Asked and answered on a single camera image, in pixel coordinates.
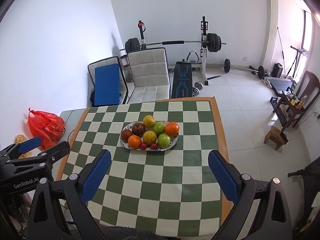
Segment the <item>small reddish brown fruit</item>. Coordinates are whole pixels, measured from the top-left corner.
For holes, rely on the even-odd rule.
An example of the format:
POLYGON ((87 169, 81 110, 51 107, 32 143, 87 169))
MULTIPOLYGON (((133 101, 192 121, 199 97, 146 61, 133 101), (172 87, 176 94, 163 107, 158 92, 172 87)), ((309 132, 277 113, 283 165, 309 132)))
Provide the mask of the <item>small reddish brown fruit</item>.
POLYGON ((131 137, 133 133, 129 129, 124 129, 122 130, 120 134, 120 138, 124 142, 128 142, 129 137, 131 137))

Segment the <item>orange mandarin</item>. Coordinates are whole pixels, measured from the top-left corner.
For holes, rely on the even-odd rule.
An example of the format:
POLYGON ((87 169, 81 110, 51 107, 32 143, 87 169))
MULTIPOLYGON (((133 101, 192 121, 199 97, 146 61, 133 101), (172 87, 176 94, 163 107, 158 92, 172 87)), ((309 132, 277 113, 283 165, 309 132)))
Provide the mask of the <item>orange mandarin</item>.
POLYGON ((176 136, 179 133, 180 127, 176 122, 169 122, 165 126, 165 133, 169 136, 176 136))
POLYGON ((138 148, 140 148, 142 140, 139 136, 133 134, 128 138, 127 143, 130 148, 138 149, 138 148))

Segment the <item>dark red apple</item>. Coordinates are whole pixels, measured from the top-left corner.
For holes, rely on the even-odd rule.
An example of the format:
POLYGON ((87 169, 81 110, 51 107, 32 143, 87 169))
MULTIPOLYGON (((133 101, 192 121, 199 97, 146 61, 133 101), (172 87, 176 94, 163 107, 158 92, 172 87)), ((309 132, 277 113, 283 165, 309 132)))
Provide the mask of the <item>dark red apple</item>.
POLYGON ((131 131, 134 135, 142 137, 145 133, 145 125, 142 122, 135 122, 131 127, 131 131))

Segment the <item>cherry tomato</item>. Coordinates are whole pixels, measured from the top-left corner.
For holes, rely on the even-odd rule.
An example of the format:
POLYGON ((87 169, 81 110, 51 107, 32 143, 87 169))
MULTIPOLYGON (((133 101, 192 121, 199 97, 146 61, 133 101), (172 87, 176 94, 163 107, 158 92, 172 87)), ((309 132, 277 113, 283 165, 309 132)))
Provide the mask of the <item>cherry tomato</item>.
POLYGON ((144 150, 146 150, 147 146, 148 146, 147 143, 143 142, 140 145, 140 149, 144 151, 144 150))
POLYGON ((151 146, 150 146, 150 149, 153 150, 153 151, 158 150, 158 148, 159 148, 159 145, 156 142, 152 143, 151 146))

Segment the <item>yellow orange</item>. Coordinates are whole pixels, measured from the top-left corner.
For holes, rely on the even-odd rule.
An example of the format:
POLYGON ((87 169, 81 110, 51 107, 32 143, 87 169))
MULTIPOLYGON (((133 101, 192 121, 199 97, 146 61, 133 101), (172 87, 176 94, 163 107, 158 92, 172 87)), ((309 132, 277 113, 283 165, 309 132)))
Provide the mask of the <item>yellow orange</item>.
POLYGON ((144 116, 143 124, 145 127, 147 127, 147 128, 153 127, 155 123, 156 123, 156 120, 152 115, 144 116))
POLYGON ((151 145, 156 141, 157 141, 157 134, 154 131, 146 131, 143 134, 143 142, 147 143, 147 145, 151 145))

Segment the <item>green apple front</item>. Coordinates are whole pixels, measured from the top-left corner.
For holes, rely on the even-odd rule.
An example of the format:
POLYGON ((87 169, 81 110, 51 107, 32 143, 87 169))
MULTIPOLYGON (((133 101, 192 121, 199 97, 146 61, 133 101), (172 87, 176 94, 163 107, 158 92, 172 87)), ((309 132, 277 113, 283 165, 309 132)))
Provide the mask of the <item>green apple front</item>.
POLYGON ((157 134, 160 135, 165 132, 165 124, 161 121, 155 122, 153 126, 153 131, 157 134))

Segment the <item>green apple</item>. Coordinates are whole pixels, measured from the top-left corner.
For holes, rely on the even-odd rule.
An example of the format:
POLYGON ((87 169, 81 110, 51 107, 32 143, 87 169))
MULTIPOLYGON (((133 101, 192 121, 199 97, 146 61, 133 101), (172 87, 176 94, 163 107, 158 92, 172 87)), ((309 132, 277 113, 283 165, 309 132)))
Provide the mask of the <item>green apple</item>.
POLYGON ((171 137, 166 133, 162 133, 158 136, 158 145, 160 148, 167 148, 171 143, 171 137))
POLYGON ((165 124, 161 121, 155 122, 153 126, 153 131, 157 134, 160 135, 165 132, 165 124))

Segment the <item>snack box with chips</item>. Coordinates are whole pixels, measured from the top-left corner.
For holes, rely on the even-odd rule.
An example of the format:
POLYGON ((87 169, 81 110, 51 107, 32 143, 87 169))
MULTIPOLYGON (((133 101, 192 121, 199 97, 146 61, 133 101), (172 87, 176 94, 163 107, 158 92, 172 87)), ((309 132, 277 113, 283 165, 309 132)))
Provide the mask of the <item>snack box with chips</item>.
POLYGON ((27 138, 23 134, 18 134, 15 137, 15 145, 19 146, 19 159, 29 158, 33 156, 33 144, 28 142, 27 138))

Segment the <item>black scooter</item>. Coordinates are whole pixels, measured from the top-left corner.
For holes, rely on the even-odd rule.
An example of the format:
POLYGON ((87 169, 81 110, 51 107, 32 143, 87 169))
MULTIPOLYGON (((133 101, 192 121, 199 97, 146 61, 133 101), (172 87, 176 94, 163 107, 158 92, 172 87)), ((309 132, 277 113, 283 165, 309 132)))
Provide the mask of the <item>black scooter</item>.
POLYGON ((311 215, 312 204, 319 193, 319 157, 307 165, 304 169, 287 174, 288 177, 302 176, 304 185, 304 211, 303 216, 293 230, 294 235, 298 235, 307 219, 311 215))

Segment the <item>small wooden stool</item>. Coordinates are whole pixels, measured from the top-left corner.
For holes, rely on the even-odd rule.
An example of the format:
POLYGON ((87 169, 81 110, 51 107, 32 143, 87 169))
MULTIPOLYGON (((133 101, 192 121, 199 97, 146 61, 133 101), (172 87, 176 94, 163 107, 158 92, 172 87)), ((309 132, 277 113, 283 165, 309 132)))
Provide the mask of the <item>small wooden stool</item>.
POLYGON ((265 135, 264 143, 267 143, 267 141, 269 141, 269 140, 275 143, 275 145, 276 145, 275 150, 276 151, 288 143, 288 139, 287 139, 286 134, 283 133, 278 128, 276 128, 275 126, 271 126, 271 129, 265 135))

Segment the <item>green checkered tablecloth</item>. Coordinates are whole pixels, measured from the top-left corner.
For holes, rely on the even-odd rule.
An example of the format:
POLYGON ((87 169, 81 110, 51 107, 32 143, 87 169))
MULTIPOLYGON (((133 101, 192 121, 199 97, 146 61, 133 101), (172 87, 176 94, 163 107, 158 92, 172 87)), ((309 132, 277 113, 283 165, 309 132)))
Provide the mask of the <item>green checkered tablecloth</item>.
POLYGON ((55 169, 66 179, 109 150, 112 163, 88 209, 101 224, 127 226, 168 237, 206 237, 217 232, 231 204, 209 166, 208 154, 228 155, 215 98, 93 107, 72 129, 71 152, 55 169), (166 151, 125 148, 121 131, 153 115, 180 127, 166 151))

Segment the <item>dark wooden chair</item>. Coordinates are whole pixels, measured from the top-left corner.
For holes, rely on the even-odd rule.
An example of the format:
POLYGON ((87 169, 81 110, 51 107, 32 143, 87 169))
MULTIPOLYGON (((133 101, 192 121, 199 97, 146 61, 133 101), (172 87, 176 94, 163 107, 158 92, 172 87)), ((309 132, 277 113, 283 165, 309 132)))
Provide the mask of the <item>dark wooden chair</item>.
POLYGON ((276 114, 282 125, 281 131, 285 131, 293 122, 292 127, 297 128, 301 118, 318 98, 319 79, 309 71, 305 71, 295 91, 287 87, 282 91, 279 99, 271 98, 273 113, 276 114))

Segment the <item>white padded chair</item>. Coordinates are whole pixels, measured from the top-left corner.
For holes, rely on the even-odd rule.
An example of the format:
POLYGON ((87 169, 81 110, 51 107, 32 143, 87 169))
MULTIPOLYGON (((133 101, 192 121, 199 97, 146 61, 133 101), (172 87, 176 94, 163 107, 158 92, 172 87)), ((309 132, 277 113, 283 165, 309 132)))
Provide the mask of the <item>white padded chair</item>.
POLYGON ((151 48, 128 54, 134 90, 128 103, 170 98, 170 77, 165 48, 151 48))

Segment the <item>white weight bench rack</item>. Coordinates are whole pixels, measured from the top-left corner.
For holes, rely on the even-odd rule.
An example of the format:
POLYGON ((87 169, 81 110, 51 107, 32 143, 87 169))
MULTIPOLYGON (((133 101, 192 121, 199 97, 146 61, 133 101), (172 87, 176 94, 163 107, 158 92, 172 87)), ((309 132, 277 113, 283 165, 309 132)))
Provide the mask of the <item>white weight bench rack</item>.
MULTIPOLYGON (((142 44, 146 44, 145 38, 144 38, 144 31, 146 30, 145 24, 139 20, 137 24, 140 32, 140 39, 142 44)), ((206 21, 206 17, 202 17, 201 21, 201 41, 204 41, 207 39, 207 34, 208 34, 208 21, 206 21)), ((207 64, 207 54, 208 54, 208 49, 206 46, 203 46, 201 44, 200 48, 200 60, 201 60, 201 66, 200 66, 200 72, 201 72, 201 77, 204 81, 204 85, 207 86, 209 85, 209 80, 206 77, 205 71, 206 71, 206 64, 207 64)))

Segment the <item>barbell on rack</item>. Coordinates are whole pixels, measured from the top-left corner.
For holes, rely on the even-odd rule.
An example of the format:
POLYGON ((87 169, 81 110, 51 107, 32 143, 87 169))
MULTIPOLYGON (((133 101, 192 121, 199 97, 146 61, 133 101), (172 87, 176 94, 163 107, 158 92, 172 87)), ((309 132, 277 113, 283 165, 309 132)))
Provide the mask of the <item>barbell on rack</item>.
POLYGON ((222 45, 226 45, 227 43, 221 41, 221 37, 215 33, 208 33, 207 39, 204 41, 184 41, 184 40, 175 40, 175 41, 162 41, 162 42, 153 42, 140 44, 138 38, 130 38, 125 42, 124 50, 127 54, 133 51, 138 51, 146 48, 147 46, 155 46, 155 45, 180 45, 185 43, 200 43, 203 46, 206 46, 209 52, 218 52, 221 50, 222 45))

